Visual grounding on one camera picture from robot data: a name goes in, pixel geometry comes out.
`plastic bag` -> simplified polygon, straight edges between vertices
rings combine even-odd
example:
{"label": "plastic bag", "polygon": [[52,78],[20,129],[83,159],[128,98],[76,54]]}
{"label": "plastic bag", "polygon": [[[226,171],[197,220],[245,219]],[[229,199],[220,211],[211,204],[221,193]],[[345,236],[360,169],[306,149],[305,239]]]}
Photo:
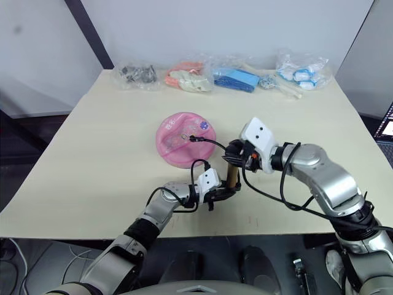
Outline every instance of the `plastic bag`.
{"label": "plastic bag", "polygon": [[112,78],[122,90],[158,90],[162,80],[160,72],[159,66],[146,61],[123,61],[112,70]]}
{"label": "plastic bag", "polygon": [[293,96],[295,98],[302,98],[303,94],[298,89],[294,89],[291,86],[285,85],[278,81],[278,77],[275,74],[266,74],[260,77],[259,87],[265,90],[278,89],[287,96]]}
{"label": "plastic bag", "polygon": [[166,73],[165,83],[188,92],[210,92],[213,88],[213,81],[204,72],[201,61],[177,64]]}
{"label": "plastic bag", "polygon": [[327,65],[329,59],[312,54],[296,54],[290,50],[280,50],[276,61],[276,71],[283,79],[296,83],[305,90],[326,86],[332,79]]}
{"label": "plastic bag", "polygon": [[243,69],[245,58],[234,55],[210,56],[205,62],[206,71],[214,79],[214,84],[230,89],[253,92],[259,76]]}

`monitor screen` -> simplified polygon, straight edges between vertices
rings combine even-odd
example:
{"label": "monitor screen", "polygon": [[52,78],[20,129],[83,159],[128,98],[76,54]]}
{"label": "monitor screen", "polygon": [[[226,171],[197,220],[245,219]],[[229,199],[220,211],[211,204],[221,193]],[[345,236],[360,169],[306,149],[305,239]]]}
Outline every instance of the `monitor screen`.
{"label": "monitor screen", "polygon": [[389,141],[393,143],[393,103],[387,110],[381,125],[378,127],[374,138],[380,141]]}

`bag of blue and white items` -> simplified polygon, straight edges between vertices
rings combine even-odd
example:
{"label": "bag of blue and white items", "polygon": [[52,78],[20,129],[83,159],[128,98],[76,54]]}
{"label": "bag of blue and white items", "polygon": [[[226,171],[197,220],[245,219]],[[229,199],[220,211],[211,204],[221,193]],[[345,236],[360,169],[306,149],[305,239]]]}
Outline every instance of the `bag of blue and white items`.
{"label": "bag of blue and white items", "polygon": [[280,50],[277,56],[276,71],[287,81],[296,83],[305,90],[326,86],[332,79],[327,65],[329,59],[312,54],[296,54],[290,50]]}

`white wall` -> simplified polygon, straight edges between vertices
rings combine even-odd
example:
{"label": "white wall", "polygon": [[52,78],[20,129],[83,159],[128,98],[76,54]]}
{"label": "white wall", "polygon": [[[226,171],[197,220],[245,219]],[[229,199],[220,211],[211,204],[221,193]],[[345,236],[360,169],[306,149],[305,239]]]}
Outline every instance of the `white wall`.
{"label": "white wall", "polygon": [[361,114],[383,117],[393,102],[393,1],[376,0],[337,81]]}
{"label": "white wall", "polygon": [[63,0],[0,0],[0,108],[69,113],[102,67]]}
{"label": "white wall", "polygon": [[[170,65],[194,52],[242,53],[274,67],[281,47],[341,65],[372,0],[82,0],[113,62]],[[63,0],[0,0],[0,108],[69,112],[102,67]]]}
{"label": "white wall", "polygon": [[82,0],[114,63],[164,64],[192,52],[243,53],[274,68],[276,50],[330,58],[334,72],[372,0]]}

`pink plastic bowl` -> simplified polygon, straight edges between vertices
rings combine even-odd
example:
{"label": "pink plastic bowl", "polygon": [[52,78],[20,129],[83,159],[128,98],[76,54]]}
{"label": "pink plastic bowl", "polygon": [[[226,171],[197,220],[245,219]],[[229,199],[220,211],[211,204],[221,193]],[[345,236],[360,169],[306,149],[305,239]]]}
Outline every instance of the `pink plastic bowl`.
{"label": "pink plastic bowl", "polygon": [[210,123],[193,112],[179,112],[166,118],[155,134],[157,151],[169,164],[190,168],[196,159],[207,160],[215,145],[206,142],[192,143],[191,135],[216,140],[216,132]]}

